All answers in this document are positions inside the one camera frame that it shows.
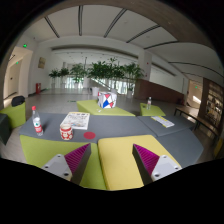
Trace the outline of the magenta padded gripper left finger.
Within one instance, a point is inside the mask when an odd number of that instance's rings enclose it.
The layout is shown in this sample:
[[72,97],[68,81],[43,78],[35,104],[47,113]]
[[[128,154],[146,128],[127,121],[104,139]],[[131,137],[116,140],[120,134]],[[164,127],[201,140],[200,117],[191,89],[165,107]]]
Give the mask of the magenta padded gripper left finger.
[[91,144],[86,144],[66,155],[56,154],[42,169],[79,185],[90,155]]

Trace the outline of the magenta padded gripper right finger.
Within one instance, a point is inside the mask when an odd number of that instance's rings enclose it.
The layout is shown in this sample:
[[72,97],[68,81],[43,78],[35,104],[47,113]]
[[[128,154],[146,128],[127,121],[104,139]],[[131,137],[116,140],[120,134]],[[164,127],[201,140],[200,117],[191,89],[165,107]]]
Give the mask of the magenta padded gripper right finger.
[[168,155],[159,156],[137,144],[133,145],[132,154],[144,185],[148,185],[182,169]]

